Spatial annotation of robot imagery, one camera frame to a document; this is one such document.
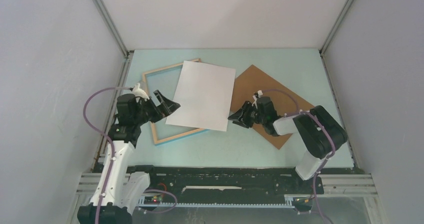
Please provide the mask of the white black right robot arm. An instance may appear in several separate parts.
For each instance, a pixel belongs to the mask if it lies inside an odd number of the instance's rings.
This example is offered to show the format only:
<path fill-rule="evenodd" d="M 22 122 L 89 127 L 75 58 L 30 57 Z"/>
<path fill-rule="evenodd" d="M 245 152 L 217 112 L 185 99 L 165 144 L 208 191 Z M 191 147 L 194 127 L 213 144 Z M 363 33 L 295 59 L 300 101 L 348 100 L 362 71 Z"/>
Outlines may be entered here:
<path fill-rule="evenodd" d="M 261 125 L 265 133 L 278 137 L 298 133 L 306 147 L 297 175 L 291 178 L 295 192 L 303 193 L 311 186 L 311 178 L 347 142 L 347 133 L 321 105 L 294 115 L 279 115 L 270 97 L 259 97 L 254 103 L 245 101 L 240 109 L 228 117 L 243 128 Z"/>

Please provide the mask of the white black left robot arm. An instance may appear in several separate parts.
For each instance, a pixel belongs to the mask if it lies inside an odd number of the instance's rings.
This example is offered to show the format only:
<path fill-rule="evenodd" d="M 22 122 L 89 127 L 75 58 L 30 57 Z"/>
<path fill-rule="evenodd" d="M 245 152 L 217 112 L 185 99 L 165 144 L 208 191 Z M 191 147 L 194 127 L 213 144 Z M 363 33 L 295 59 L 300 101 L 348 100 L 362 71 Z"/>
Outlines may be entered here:
<path fill-rule="evenodd" d="M 109 143 L 98 186 L 86 206 L 77 212 L 79 223 L 132 223 L 132 213 L 141 195 L 156 190 L 158 178 L 150 173 L 136 172 L 124 185 L 128 161 L 135 151 L 141 126 L 156 123 L 173 114 L 180 104 L 169 100 L 160 91 L 154 95 L 156 105 L 142 89 L 133 87 L 116 100 L 116 123 L 105 133 L 91 123 L 89 126 Z"/>

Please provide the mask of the brown frame backing board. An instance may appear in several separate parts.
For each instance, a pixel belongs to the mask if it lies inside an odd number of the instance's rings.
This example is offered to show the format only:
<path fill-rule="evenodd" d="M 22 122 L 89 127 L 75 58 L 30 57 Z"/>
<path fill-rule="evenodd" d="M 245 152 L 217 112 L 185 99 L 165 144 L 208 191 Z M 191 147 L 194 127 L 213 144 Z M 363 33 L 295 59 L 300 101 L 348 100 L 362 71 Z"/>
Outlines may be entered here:
<path fill-rule="evenodd" d="M 309 110 L 314 106 L 279 81 L 251 65 L 234 81 L 230 114 L 238 111 L 246 101 L 253 102 L 258 90 L 270 97 L 278 115 L 293 114 L 297 110 Z"/>

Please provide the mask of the hot air balloon photo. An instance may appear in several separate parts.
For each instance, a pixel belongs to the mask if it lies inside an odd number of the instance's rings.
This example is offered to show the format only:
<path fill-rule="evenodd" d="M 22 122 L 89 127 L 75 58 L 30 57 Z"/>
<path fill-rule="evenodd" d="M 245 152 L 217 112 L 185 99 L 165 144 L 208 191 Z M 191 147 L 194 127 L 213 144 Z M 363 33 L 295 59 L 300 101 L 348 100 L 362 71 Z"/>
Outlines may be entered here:
<path fill-rule="evenodd" d="M 226 132 L 236 69 L 184 61 L 166 124 Z"/>

